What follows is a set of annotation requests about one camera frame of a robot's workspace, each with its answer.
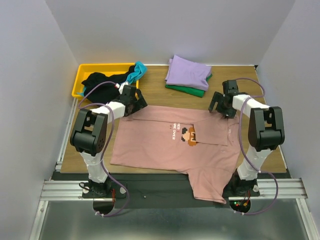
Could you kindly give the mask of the pink t-shirt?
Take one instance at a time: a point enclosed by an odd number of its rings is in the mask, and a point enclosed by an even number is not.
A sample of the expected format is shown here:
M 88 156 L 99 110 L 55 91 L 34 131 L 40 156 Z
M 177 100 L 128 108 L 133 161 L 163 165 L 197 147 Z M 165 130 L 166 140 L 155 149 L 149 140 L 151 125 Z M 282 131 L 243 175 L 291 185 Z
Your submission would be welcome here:
M 225 204 L 240 154 L 238 132 L 238 117 L 149 105 L 119 120 L 110 163 L 186 174 L 194 198 Z

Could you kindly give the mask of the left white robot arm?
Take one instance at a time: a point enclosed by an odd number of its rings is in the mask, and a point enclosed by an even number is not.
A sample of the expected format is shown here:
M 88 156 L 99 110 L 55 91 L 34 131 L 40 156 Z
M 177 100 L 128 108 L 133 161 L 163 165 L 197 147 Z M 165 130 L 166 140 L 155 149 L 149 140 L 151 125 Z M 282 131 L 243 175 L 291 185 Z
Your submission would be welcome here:
M 83 198 L 106 198 L 112 192 L 112 180 L 103 164 L 103 155 L 115 130 L 115 120 L 127 117 L 148 104 L 140 89 L 120 86 L 120 95 L 98 108 L 81 108 L 70 136 L 70 144 L 81 155 L 88 171 L 88 182 L 80 183 Z

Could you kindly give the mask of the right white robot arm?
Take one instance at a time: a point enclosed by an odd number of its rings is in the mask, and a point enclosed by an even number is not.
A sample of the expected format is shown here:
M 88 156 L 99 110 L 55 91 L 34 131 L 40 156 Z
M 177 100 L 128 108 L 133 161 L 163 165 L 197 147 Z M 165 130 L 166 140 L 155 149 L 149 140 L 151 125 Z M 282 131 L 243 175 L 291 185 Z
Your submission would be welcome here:
M 249 147 L 245 152 L 242 140 L 239 140 L 244 160 L 228 184 L 234 196 L 242 196 L 247 192 L 258 191 L 257 177 L 261 167 L 267 157 L 284 143 L 285 129 L 282 109 L 262 104 L 254 96 L 239 91 L 237 81 L 237 78 L 224 81 L 223 93 L 216 91 L 213 94 L 208 110 L 216 110 L 226 119 L 233 119 L 237 111 L 240 117 L 249 118 Z

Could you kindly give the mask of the folded green t-shirt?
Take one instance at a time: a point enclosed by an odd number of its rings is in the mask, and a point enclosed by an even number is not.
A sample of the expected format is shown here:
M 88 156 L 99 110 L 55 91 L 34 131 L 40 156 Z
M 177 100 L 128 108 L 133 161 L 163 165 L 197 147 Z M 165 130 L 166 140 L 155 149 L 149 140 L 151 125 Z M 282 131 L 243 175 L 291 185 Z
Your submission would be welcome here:
M 165 79 L 165 87 L 167 89 L 176 90 L 202 98 L 205 95 L 205 92 L 209 89 L 208 80 L 212 76 L 212 73 L 204 76 L 192 76 L 190 74 L 177 76 L 171 75 Z

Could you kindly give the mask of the teal garment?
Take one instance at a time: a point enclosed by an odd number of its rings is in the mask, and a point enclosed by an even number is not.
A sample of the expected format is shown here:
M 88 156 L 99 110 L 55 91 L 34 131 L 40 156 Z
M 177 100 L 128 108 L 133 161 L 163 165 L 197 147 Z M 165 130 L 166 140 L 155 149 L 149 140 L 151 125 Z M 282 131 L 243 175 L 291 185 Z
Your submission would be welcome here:
M 126 81 L 129 84 L 136 83 L 144 76 L 147 70 L 147 67 L 141 61 L 137 61 L 134 65 L 129 67 Z

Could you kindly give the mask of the folded lavender t-shirt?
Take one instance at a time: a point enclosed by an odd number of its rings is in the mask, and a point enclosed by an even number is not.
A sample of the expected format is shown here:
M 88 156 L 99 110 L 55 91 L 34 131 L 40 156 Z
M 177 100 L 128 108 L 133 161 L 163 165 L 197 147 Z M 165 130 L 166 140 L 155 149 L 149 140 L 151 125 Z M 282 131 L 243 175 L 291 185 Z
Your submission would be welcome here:
M 165 83 L 169 86 L 182 86 L 207 91 L 207 78 L 212 74 L 212 67 L 203 63 L 186 60 L 177 55 L 169 60 Z

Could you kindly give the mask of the yellow plastic bin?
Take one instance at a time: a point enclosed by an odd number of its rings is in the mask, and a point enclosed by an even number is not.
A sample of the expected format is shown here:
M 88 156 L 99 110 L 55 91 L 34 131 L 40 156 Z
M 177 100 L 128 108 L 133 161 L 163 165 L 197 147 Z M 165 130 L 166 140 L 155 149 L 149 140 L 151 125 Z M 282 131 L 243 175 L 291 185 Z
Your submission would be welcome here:
M 84 92 L 84 85 L 82 82 L 88 78 L 92 73 L 98 72 L 106 76 L 124 74 L 133 66 L 133 62 L 129 63 L 83 63 L 80 64 L 77 70 L 75 81 L 71 95 L 78 101 L 83 99 L 81 95 Z

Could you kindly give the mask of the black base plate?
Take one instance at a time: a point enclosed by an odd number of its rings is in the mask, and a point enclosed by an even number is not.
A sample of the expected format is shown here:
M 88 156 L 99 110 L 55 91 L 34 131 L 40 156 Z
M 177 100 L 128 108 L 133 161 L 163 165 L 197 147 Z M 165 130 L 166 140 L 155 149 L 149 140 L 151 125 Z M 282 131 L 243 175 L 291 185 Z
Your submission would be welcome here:
M 110 201 L 116 208 L 125 206 L 127 209 L 152 208 L 226 208 L 232 200 L 242 200 L 243 195 L 233 195 L 228 185 L 223 189 L 222 197 L 226 203 L 213 200 L 196 199 L 188 177 L 178 173 L 154 174 L 114 174 L 114 178 L 122 185 L 111 181 L 111 195 L 105 198 L 84 198 L 80 183 L 87 183 L 87 174 L 63 174 L 55 172 L 52 179 L 44 186 L 44 191 L 52 191 L 56 199 Z

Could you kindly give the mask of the aluminium rail frame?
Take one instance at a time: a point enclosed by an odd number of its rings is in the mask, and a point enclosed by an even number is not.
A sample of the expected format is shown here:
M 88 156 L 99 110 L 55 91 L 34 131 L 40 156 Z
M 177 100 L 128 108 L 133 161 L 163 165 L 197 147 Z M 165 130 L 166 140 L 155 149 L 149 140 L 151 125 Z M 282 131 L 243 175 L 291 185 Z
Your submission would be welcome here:
M 289 172 L 259 174 L 247 216 L 228 204 L 196 200 L 188 178 L 178 173 L 116 173 L 130 202 L 119 199 L 114 217 L 95 216 L 93 205 L 111 198 L 84 198 L 85 174 L 56 170 L 44 182 L 32 240 L 317 240 L 320 233 L 300 178 Z

